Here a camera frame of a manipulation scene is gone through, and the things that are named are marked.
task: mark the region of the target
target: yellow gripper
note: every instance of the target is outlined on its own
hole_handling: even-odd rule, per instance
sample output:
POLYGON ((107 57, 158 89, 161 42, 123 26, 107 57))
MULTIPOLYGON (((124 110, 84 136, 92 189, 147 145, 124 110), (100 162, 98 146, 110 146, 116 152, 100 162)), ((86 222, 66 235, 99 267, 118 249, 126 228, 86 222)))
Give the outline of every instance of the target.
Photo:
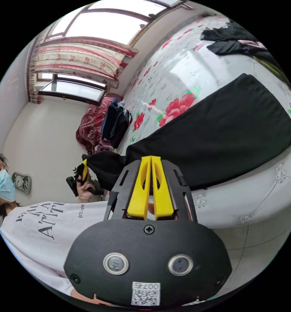
POLYGON ((157 156, 142 157, 127 213, 131 217, 146 220, 149 204, 151 171, 153 179, 155 220, 172 217, 174 208, 161 158, 157 156))

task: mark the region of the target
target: window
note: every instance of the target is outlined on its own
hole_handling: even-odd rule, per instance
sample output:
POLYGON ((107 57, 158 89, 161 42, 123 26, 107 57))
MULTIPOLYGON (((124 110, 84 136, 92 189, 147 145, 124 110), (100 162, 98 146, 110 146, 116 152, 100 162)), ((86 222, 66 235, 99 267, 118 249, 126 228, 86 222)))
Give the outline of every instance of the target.
POLYGON ((149 14, 158 14, 166 9, 165 6, 144 0, 101 0, 89 7, 89 9, 97 8, 129 10, 145 16, 149 16, 149 14))
POLYGON ((87 13, 78 16, 66 37, 99 37, 128 44, 144 23, 141 19, 118 13, 87 13))
POLYGON ((39 74, 41 77, 45 77, 45 75, 51 75, 52 78, 48 78, 50 82, 38 92, 40 95, 68 98, 99 105, 107 89, 105 84, 91 79, 63 74, 39 74))
POLYGON ((81 7, 58 20, 46 41, 88 36, 130 44, 141 29, 186 1, 100 0, 81 7))

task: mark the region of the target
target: hand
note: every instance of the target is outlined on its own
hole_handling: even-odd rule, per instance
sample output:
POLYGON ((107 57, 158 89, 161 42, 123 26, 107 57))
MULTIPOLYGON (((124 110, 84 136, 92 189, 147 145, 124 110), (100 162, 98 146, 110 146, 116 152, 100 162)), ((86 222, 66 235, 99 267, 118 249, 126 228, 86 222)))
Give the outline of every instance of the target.
POLYGON ((86 198, 90 200, 93 196, 93 194, 88 191, 89 188, 95 189, 95 187, 90 183, 90 178, 89 175, 87 176, 87 180, 83 185, 81 185, 80 182, 76 182, 76 188, 77 188, 77 193, 79 197, 86 198))

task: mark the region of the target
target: blue surgical mask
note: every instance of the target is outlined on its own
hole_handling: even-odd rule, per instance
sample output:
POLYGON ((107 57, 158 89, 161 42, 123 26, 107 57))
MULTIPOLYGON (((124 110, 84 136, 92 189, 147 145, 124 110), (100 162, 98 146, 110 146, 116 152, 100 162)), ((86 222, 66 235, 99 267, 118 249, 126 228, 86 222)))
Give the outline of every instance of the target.
POLYGON ((0 171, 0 198, 7 202, 16 201, 16 188, 6 170, 0 171))

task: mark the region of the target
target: backpack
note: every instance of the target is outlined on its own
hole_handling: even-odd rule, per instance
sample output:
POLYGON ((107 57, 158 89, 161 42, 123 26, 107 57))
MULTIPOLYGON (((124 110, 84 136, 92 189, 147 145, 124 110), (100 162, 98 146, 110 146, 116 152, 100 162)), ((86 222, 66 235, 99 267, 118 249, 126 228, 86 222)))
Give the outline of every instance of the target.
POLYGON ((126 110, 123 111, 117 118, 114 128, 111 132, 111 137, 109 139, 111 146, 113 148, 118 148, 126 130, 128 129, 129 125, 131 124, 133 117, 131 113, 126 110))

